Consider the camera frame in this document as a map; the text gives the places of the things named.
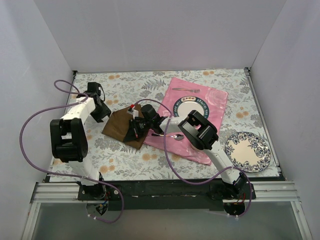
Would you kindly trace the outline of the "brown cloth napkin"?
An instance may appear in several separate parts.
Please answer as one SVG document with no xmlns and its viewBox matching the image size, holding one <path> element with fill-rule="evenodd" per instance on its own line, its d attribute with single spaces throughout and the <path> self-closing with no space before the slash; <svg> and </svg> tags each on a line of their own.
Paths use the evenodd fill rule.
<svg viewBox="0 0 320 240">
<path fill-rule="evenodd" d="M 114 111 L 106 122 L 106 125 L 102 130 L 102 134 L 140 150 L 144 144 L 144 140 L 146 138 L 145 136 L 139 140 L 134 139 L 132 141 L 124 142 L 125 136 L 129 129 L 129 120 L 133 118 L 131 114 L 127 113 L 129 107 L 130 106 L 127 106 L 120 110 Z"/>
</svg>

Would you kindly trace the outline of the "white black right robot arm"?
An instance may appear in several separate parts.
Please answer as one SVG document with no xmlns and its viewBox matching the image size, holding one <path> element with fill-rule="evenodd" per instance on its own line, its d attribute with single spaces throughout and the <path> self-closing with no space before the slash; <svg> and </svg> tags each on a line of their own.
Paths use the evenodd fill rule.
<svg viewBox="0 0 320 240">
<path fill-rule="evenodd" d="M 246 196 L 249 200 L 253 197 L 253 187 L 248 176 L 243 170 L 235 167 L 219 143 L 217 128 L 197 110 L 192 110 L 186 117 L 160 116 L 152 105 L 146 104 L 141 108 L 143 117 L 139 117 L 139 111 L 135 105 L 126 109 L 131 115 L 128 131 L 124 137 L 125 142 L 139 140 L 149 130 L 156 136 L 163 137 L 164 152 L 169 167 L 173 173 L 184 183 L 189 185 L 204 185 L 221 176 L 224 187 L 221 196 L 237 199 Z M 198 151 L 206 154 L 214 164 L 218 173 L 202 182 L 191 182 L 182 178 L 173 168 L 167 153 L 168 133 L 183 133 L 191 145 Z"/>
</svg>

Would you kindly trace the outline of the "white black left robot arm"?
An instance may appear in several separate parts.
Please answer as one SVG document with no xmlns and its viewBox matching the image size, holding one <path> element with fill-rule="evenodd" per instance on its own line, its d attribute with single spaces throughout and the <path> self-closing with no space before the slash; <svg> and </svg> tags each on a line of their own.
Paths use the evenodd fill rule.
<svg viewBox="0 0 320 240">
<path fill-rule="evenodd" d="M 90 187 L 89 194 L 95 200 L 106 196 L 106 187 L 96 181 L 102 181 L 102 175 L 87 158 L 88 141 L 84 123 L 92 117 L 97 123 L 110 117 L 112 111 L 104 103 L 103 87 L 97 82 L 89 82 L 87 90 L 77 95 L 76 105 L 60 119 L 50 122 L 51 150 L 54 158 L 69 165 L 79 176 L 82 186 Z"/>
</svg>

